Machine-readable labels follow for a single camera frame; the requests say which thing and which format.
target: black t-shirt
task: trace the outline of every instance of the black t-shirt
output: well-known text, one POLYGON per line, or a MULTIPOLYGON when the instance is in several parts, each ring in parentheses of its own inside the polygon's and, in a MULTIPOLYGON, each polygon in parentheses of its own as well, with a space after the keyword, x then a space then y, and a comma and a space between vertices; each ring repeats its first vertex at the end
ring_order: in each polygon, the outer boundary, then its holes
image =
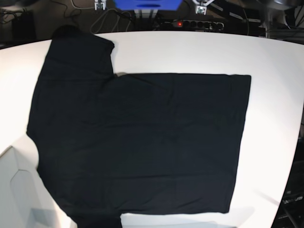
POLYGON ((227 213, 251 77, 116 77, 113 48, 82 33, 52 41, 27 131, 51 196, 80 228, 121 227, 127 212, 227 213))

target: table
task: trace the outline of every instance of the table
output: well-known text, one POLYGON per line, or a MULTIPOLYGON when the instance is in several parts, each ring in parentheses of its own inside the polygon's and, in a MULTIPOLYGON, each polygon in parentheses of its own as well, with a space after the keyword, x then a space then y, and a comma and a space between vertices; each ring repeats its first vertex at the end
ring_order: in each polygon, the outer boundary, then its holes
MULTIPOLYGON (((122 215, 123 225, 206 222, 205 227, 217 227, 216 224, 221 228, 271 227, 300 129, 304 46, 200 32, 127 32, 98 36, 115 44, 111 58, 116 73, 252 76, 230 212, 170 216, 126 214, 122 215)), ((0 151, 14 145, 19 137, 26 138, 31 99, 49 45, 48 40, 0 50, 0 151)), ((26 156, 37 165, 37 151, 26 156)))

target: t-shirt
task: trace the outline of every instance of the t-shirt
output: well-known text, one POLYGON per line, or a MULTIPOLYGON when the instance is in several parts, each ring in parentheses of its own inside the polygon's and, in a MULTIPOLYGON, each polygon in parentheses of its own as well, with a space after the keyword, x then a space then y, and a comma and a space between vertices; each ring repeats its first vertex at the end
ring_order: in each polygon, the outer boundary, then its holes
POLYGON ((51 43, 27 130, 51 196, 79 228, 119 228, 127 212, 227 213, 251 76, 117 77, 113 48, 76 32, 51 43))

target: white object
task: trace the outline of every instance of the white object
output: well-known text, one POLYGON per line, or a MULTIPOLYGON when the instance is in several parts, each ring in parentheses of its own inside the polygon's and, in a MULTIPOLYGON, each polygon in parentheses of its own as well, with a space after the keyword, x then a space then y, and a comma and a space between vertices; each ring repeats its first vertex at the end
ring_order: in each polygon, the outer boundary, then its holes
MULTIPOLYGON (((179 227, 176 224, 193 223, 186 225, 191 228, 200 223, 200 228, 270 228, 285 189, 300 129, 304 102, 304 46, 264 38, 198 32, 128 32, 99 36, 115 43, 111 55, 115 73, 252 76, 230 212, 167 216, 126 214, 122 215, 123 226, 171 225, 172 228, 179 227)), ((42 208, 50 208, 49 203, 43 201, 47 201, 49 195, 41 188, 41 181, 33 169, 38 163, 35 145, 24 136, 34 87, 49 45, 50 41, 42 41, 0 50, 0 151, 12 144, 15 153, 29 162, 28 167, 22 169, 32 173, 39 199, 30 195, 28 198, 33 200, 23 202, 22 198, 13 197, 19 193, 15 190, 21 186, 18 180, 28 180, 24 173, 12 182, 13 187, 2 187, 0 196, 10 197, 0 198, 0 227, 9 227, 7 224, 14 218, 22 224, 24 213, 30 211, 25 207, 38 207, 40 203, 42 208)), ((8 184, 12 173, 18 170, 15 165, 14 171, 9 172, 12 166, 8 161, 1 162, 5 156, 0 158, 1 184, 8 184)), ((32 188, 26 189, 26 192, 32 192, 32 188)), ((70 228, 68 218, 54 205, 52 210, 56 209, 58 227, 70 228)), ((26 227, 20 224, 14 227, 26 227)))

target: blue object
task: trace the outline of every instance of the blue object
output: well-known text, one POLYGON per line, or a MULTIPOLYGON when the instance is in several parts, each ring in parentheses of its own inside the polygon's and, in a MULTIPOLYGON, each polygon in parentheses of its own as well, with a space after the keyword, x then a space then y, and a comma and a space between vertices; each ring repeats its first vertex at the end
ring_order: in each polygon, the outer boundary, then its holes
POLYGON ((121 10, 177 10, 183 0, 114 0, 121 10))

